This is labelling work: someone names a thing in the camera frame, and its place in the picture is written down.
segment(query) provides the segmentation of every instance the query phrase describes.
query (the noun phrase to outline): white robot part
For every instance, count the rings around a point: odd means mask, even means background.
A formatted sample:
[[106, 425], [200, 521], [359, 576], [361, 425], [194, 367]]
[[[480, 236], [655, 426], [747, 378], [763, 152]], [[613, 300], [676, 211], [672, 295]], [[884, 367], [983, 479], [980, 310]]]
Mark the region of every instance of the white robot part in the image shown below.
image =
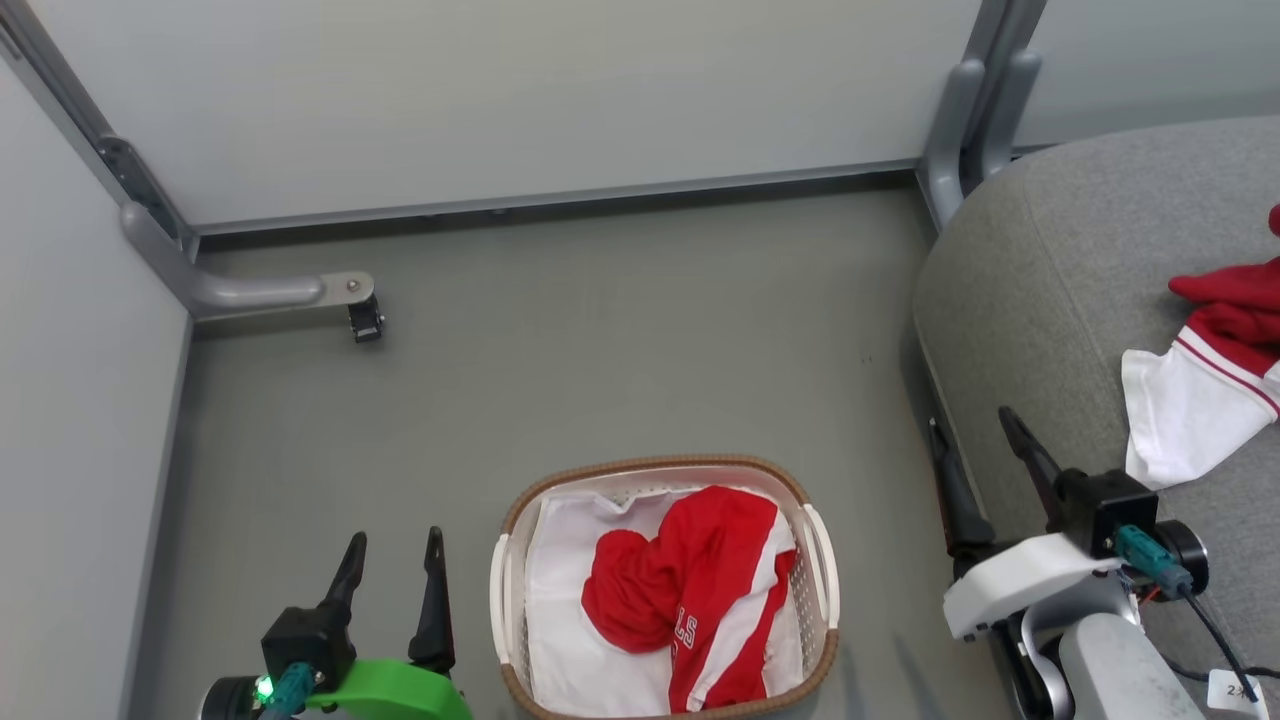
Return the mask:
[[975, 635], [1094, 571], [1120, 566], [1117, 557], [1089, 557], [1061, 533], [1029, 538], [965, 573], [942, 596], [942, 612], [954, 638]]

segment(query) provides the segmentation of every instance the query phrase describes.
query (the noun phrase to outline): teal connector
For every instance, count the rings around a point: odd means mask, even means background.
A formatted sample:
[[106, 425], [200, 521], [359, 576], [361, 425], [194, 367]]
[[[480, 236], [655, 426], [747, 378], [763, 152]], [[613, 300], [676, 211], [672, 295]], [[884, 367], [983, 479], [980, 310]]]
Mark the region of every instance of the teal connector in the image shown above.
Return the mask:
[[1137, 525], [1123, 525], [1115, 534], [1115, 551], [1125, 562], [1160, 585], [1170, 598], [1192, 592], [1192, 574], [1178, 559]]
[[316, 689], [315, 671], [306, 662], [294, 662], [275, 682], [261, 720], [288, 720], [302, 712], [306, 700]]

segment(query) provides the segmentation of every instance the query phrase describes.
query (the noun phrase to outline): label sticker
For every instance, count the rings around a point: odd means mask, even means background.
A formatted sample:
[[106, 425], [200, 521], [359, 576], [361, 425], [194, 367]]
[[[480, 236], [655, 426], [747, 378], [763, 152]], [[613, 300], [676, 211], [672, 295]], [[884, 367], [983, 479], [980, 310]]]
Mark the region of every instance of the label sticker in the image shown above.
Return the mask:
[[[1245, 675], [1253, 685], [1253, 693], [1258, 696], [1258, 705], [1262, 710], [1261, 717], [1267, 716], [1267, 701], [1262, 697], [1262, 685], [1253, 675]], [[1215, 710], [1230, 710], [1249, 716], [1260, 716], [1249, 702], [1249, 696], [1244, 694], [1240, 679], [1231, 670], [1208, 671], [1208, 706]]]

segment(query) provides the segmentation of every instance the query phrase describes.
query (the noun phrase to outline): metal frame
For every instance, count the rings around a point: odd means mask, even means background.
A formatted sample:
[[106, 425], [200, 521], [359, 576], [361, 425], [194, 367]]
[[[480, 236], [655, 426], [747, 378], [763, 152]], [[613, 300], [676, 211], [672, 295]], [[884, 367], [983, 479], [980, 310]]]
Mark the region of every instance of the metal frame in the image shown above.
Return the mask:
[[[137, 149], [111, 129], [26, 0], [0, 0], [0, 50], [32, 94], [51, 97], [93, 147], [110, 178], [104, 179], [102, 168], [93, 168], [97, 163], [86, 158], [91, 169], [118, 201], [122, 190], [128, 196], [120, 208], [125, 237], [193, 319], [346, 305], [356, 342], [381, 337], [385, 318], [367, 273], [237, 279], [196, 268], [200, 236], [183, 220]], [[69, 132], [64, 123], [59, 127]]]
[[916, 168], [941, 231], [969, 190], [1012, 161], [1014, 133], [1039, 74], [1028, 50], [1047, 0], [984, 0], [964, 59], [951, 69]]

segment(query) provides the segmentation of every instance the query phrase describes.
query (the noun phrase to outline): green led light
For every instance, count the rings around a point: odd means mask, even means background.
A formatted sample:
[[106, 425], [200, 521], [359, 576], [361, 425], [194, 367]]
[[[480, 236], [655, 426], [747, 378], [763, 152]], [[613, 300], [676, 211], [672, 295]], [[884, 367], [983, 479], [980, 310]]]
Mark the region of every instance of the green led light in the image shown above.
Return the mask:
[[257, 700], [265, 703], [271, 697], [271, 693], [275, 692], [275, 687], [271, 684], [271, 676], [262, 675], [259, 678], [255, 691], [257, 692]]

